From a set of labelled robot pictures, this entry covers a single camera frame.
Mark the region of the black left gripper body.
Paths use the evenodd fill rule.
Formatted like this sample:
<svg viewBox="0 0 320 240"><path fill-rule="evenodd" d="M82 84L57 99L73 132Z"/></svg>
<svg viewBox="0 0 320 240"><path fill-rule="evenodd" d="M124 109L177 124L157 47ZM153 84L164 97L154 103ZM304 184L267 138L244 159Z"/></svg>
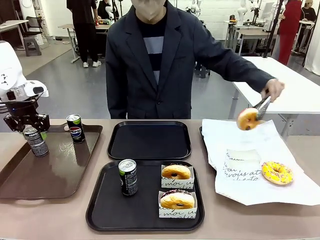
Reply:
<svg viewBox="0 0 320 240"><path fill-rule="evenodd" d="M38 102L35 99L9 101L6 103L6 108L15 121L22 121L25 117L35 117L38 114L38 106Z"/></svg>

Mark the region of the person's left hand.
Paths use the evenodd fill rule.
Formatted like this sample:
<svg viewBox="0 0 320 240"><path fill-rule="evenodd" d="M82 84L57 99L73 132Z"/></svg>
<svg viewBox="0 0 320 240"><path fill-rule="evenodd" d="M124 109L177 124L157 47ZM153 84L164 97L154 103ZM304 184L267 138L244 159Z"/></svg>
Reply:
<svg viewBox="0 0 320 240"><path fill-rule="evenodd" d="M273 103L282 93L285 84L278 79L270 79L261 91L261 98L266 99L270 97L270 102Z"/></svg>

